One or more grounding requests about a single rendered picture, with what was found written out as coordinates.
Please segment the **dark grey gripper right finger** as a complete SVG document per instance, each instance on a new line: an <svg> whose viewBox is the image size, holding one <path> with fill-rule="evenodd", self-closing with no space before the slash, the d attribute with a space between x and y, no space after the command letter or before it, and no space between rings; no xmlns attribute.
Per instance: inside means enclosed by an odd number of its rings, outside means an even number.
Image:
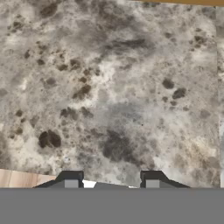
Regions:
<svg viewBox="0 0 224 224"><path fill-rule="evenodd" d="M188 188L188 185L167 178L162 171L141 171L140 179L141 188Z"/></svg>

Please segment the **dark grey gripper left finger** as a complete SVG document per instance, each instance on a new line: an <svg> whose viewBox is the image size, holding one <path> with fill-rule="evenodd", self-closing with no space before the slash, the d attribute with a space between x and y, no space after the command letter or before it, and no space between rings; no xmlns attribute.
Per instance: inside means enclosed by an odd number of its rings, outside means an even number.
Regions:
<svg viewBox="0 0 224 224"><path fill-rule="evenodd" d="M37 188L83 188L83 171L62 171L54 180L37 185Z"/></svg>

